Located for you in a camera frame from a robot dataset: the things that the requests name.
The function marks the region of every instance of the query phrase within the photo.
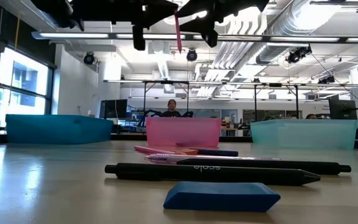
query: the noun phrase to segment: ceiling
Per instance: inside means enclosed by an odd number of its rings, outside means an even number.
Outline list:
[[[171,0],[183,5],[188,0]],[[276,2],[275,7],[265,10],[268,14],[267,22],[272,19],[289,3],[291,0],[271,0]],[[9,12],[19,15],[20,18],[30,26],[42,32],[80,32],[79,29],[57,29],[50,25],[44,18],[42,13],[35,8],[30,0],[0,0],[0,5]],[[182,18],[180,22],[190,20],[190,17]],[[220,34],[228,32],[230,24],[227,26],[216,26],[216,30]],[[85,32],[131,32],[131,24],[129,22],[121,22],[111,25],[110,22],[85,22]],[[151,33],[175,33],[175,26],[160,21],[153,25]],[[335,13],[324,25],[316,29],[312,35],[358,35],[358,13],[356,7],[343,7],[339,12]],[[129,40],[80,40],[64,42],[68,50],[74,51],[77,55],[84,55],[87,49],[96,45],[114,45],[120,52],[122,59],[125,61],[122,73],[126,77],[131,77],[137,73],[152,73],[158,70],[156,58],[146,51],[137,51],[133,48],[132,41]],[[217,56],[222,43],[214,48],[208,47],[204,42],[183,42],[184,53],[177,52],[177,43],[175,41],[167,42],[169,46],[169,56],[167,57],[167,65],[169,70],[186,70],[194,71],[197,63],[211,63]],[[340,82],[348,79],[348,68],[358,63],[358,45],[349,44],[313,44],[311,45],[313,54],[321,62],[324,68],[312,56],[307,56],[300,63],[292,65],[288,68],[288,64],[284,62],[285,57],[280,57],[271,66],[267,66],[262,72],[263,76],[259,76],[262,82],[305,82],[311,76],[317,75],[325,71],[325,69],[336,68],[336,78]],[[188,49],[196,49],[198,60],[196,62],[187,62],[186,51]],[[109,57],[111,52],[95,52],[96,56],[103,60]]]

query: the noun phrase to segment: computer monitor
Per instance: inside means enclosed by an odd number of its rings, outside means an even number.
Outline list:
[[[354,100],[329,100],[331,119],[357,119]]]
[[[126,118],[128,100],[103,100],[100,118]]]

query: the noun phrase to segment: window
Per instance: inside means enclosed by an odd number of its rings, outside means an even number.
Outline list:
[[[0,127],[7,114],[45,114],[49,68],[6,48],[0,59]]]

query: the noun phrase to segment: black metal rod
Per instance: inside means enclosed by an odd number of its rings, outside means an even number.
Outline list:
[[[258,93],[256,92],[256,85],[254,85],[254,100],[255,100],[255,122],[256,121],[258,121],[258,113],[257,113],[257,106],[256,106],[256,104],[257,104],[257,100],[256,100],[256,95],[257,95]]]
[[[144,96],[143,96],[143,118],[146,119],[146,93],[147,82],[144,83]]]
[[[189,94],[190,94],[190,85],[187,84],[187,112],[189,112]]]
[[[295,97],[296,97],[296,118],[299,119],[299,97],[298,97],[298,86],[295,86]]]

